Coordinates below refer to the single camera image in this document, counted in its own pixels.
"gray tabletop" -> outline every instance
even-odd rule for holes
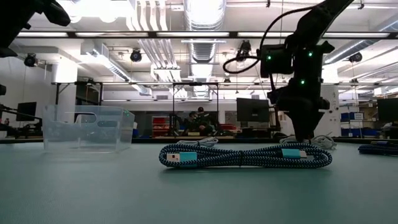
[[[2,145],[0,223],[398,223],[396,157],[339,144],[317,170],[174,170],[158,162],[162,146],[60,155]]]

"coiled cable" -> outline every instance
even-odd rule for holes
[[[305,151],[308,156],[313,156],[313,159],[289,159],[283,157],[282,149],[300,149]],[[197,153],[197,159],[178,162],[167,160],[167,154],[181,152],[195,152]],[[159,161],[168,167],[258,166],[266,168],[315,169],[331,164],[332,157],[329,152],[305,143],[263,147],[245,151],[171,144],[160,151]]]
[[[279,141],[280,144],[291,144],[291,143],[297,143],[297,140],[294,136],[287,137],[284,139],[281,139]],[[318,146],[320,149],[323,150],[335,150],[337,144],[335,141],[326,135],[320,135],[312,138],[311,140],[304,140],[304,143],[311,144],[314,146]]]
[[[361,154],[398,156],[398,146],[396,145],[367,144],[360,146],[358,151]]]
[[[177,144],[188,144],[194,146],[214,147],[218,143],[218,139],[214,137],[205,138],[199,141],[179,141]]]

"clear plastic bin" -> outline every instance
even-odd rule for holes
[[[134,115],[114,106],[48,105],[43,114],[48,152],[118,152],[131,146]]]

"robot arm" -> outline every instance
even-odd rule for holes
[[[0,36],[0,58],[17,56],[8,47],[23,28],[30,29],[28,22],[36,12],[44,13],[53,24],[65,27],[70,23],[67,12],[55,0],[13,0],[5,3],[8,13],[0,14],[0,29],[4,31]]]
[[[316,45],[335,19],[353,1],[326,0],[317,4],[311,11],[300,18],[296,31],[287,41],[292,41],[292,44],[297,47]]]
[[[268,93],[272,104],[292,119],[296,139],[312,138],[323,116],[319,110],[328,110],[330,104],[320,97],[323,54],[334,47],[328,42],[317,45],[339,14],[353,0],[326,0],[314,6],[297,24],[297,30],[284,45],[261,46],[261,77],[273,73],[291,74],[285,87]]]

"ventilation pipe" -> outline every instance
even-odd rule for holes
[[[226,0],[184,0],[185,25],[190,31],[218,31],[224,21]],[[215,60],[216,44],[190,44],[191,72],[195,81],[208,80]],[[204,97],[208,87],[196,86],[197,96]]]
[[[160,28],[162,31],[168,31],[166,24],[166,3],[165,0],[159,0],[159,12],[160,12]],[[177,61],[175,59],[172,43],[170,39],[162,39],[165,49],[163,49],[164,54],[170,57],[171,64],[173,68],[178,68]]]
[[[131,3],[131,13],[130,17],[126,18],[126,25],[127,28],[131,31],[137,30],[141,31],[141,26],[138,23],[138,15],[137,15],[137,1],[130,1]],[[156,65],[156,67],[160,68],[162,65],[158,60],[156,60],[155,53],[152,50],[152,47],[150,46],[150,43],[148,40],[144,39],[139,39],[138,44],[141,46],[142,49],[144,49],[145,53],[149,57],[149,60]]]
[[[378,25],[373,31],[376,32],[397,32],[398,31],[398,14]],[[380,40],[353,40],[341,48],[333,51],[324,58],[324,65],[339,62],[349,56],[363,50]]]
[[[159,27],[157,26],[157,21],[156,21],[156,2],[155,0],[149,0],[149,6],[150,6],[150,26],[152,27],[152,30],[154,31],[159,31]],[[167,66],[171,67],[172,66],[172,61],[170,59],[170,55],[167,52],[165,42],[162,40],[158,40],[157,42],[160,45],[160,48],[164,52],[164,57],[167,61]]]
[[[142,28],[144,30],[149,30],[148,24],[147,24],[147,2],[146,0],[140,0],[139,1],[141,4],[141,18],[139,20],[139,23],[141,24]],[[155,59],[157,62],[160,63],[162,68],[166,68],[166,63],[164,62],[164,59],[162,57],[162,54],[159,50],[159,48],[156,46],[155,40],[150,39],[148,40],[150,43],[149,47],[154,51],[156,54],[154,55]]]

